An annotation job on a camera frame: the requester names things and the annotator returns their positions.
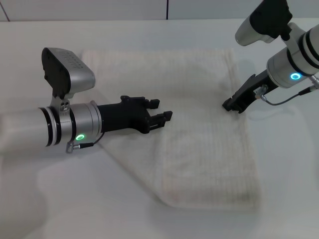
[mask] white towel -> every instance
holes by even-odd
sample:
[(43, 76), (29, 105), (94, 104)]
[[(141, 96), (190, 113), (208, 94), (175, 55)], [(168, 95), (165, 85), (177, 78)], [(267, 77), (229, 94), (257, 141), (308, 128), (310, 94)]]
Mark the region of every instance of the white towel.
[(240, 86), (232, 50), (85, 51), (82, 58), (96, 77), (88, 98), (111, 104), (121, 95), (144, 96), (160, 99), (151, 115), (173, 111), (171, 121), (150, 134), (126, 129), (101, 140), (164, 203), (256, 207), (259, 183), (246, 116), (222, 107)]

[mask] white tabletop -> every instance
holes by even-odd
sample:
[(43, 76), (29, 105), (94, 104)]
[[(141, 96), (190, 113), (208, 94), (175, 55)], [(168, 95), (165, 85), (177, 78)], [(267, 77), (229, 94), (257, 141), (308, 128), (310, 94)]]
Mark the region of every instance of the white tabletop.
[[(242, 82), (284, 47), (277, 39), (239, 46), (241, 19), (0, 23), (0, 112), (47, 106), (41, 51), (60, 47), (149, 51), (234, 48)], [(319, 19), (296, 19), (308, 30)], [(271, 102), (309, 86), (276, 89)], [(317, 92), (279, 107), (255, 102), (249, 128), (262, 186), (258, 212), (177, 210), (162, 205), (103, 149), (6, 155), (0, 171), (0, 238), (6, 239), (317, 239)]]

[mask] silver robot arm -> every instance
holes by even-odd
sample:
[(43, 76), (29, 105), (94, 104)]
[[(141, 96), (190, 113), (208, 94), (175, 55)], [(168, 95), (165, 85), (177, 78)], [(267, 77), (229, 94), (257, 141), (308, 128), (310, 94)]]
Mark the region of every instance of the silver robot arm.
[(267, 70), (251, 76), (225, 101), (223, 107), (227, 111), (242, 113), (256, 99), (279, 105), (268, 102), (265, 94), (277, 87), (289, 88), (307, 78), (313, 86), (294, 97), (319, 89), (319, 80), (314, 76), (319, 72), (319, 25), (305, 32), (295, 23), (289, 23), (291, 18), (286, 0), (264, 0), (239, 27), (235, 38), (242, 46), (258, 40), (271, 43), (280, 36), (287, 47), (268, 60)]
[(0, 115), (0, 152), (66, 144), (66, 152), (95, 145), (105, 132), (133, 128), (146, 134), (164, 127), (172, 112), (150, 116), (159, 100), (121, 96), (121, 102), (98, 106), (70, 103), (75, 93), (95, 86), (93, 72), (71, 51), (44, 48), (44, 78), (52, 87), (48, 107)]

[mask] black ring band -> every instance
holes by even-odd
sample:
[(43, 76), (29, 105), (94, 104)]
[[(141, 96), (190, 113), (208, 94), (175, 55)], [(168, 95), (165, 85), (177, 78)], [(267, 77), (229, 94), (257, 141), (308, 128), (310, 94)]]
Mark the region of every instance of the black ring band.
[(75, 140), (76, 136), (76, 122), (75, 122), (75, 117), (72, 109), (70, 108), (70, 118), (71, 118), (71, 124), (72, 124), (72, 137), (71, 141)]
[(40, 110), (42, 110), (44, 117), (46, 119), (46, 123), (48, 125), (48, 144), (46, 145), (46, 147), (50, 146), (52, 144), (52, 140), (53, 140), (53, 128), (52, 128), (52, 122), (51, 122), (51, 118), (50, 115), (48, 113), (48, 111), (45, 108), (39, 108)]
[(300, 70), (298, 68), (298, 66), (294, 63), (293, 58), (291, 57), (290, 51), (288, 49), (287, 49), (287, 58), (288, 58), (288, 61), (289, 61), (290, 65), (294, 68), (294, 70), (296, 72), (298, 72), (299, 74), (302, 74), (303, 76), (307, 76), (307, 77), (312, 76), (310, 74), (307, 74), (307, 73), (303, 72), (302, 70)]
[(56, 142), (54, 145), (57, 145), (61, 141), (61, 122), (60, 117), (58, 113), (56, 112), (55, 108), (53, 106), (49, 106), (49, 109), (51, 110), (54, 119), (55, 119), (55, 125), (56, 125)]
[(304, 35), (305, 35), (305, 34), (303, 34), (303, 35), (300, 37), (299, 43), (298, 43), (300, 52), (301, 52), (301, 54), (303, 55), (304, 59), (309, 63), (309, 65), (311, 65), (312, 67), (315, 67), (315, 68), (319, 69), (319, 65), (316, 64), (316, 63), (308, 56), (308, 54), (307, 54), (306, 51), (305, 51)]
[(307, 43), (307, 46), (308, 46), (309, 51), (311, 52), (311, 54), (314, 56), (314, 58), (317, 61), (319, 61), (319, 55), (316, 52), (316, 50), (314, 49), (314, 46), (311, 44), (311, 41), (310, 41), (310, 31), (311, 31), (311, 29), (306, 33), (306, 43)]

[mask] green led light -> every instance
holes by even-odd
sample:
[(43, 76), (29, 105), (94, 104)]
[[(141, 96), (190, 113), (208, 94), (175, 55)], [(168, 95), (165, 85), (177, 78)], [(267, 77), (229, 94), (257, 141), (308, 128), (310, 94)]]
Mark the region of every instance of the green led light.
[(84, 134), (79, 134), (78, 136), (76, 136), (76, 140), (82, 140), (82, 139), (84, 139)]

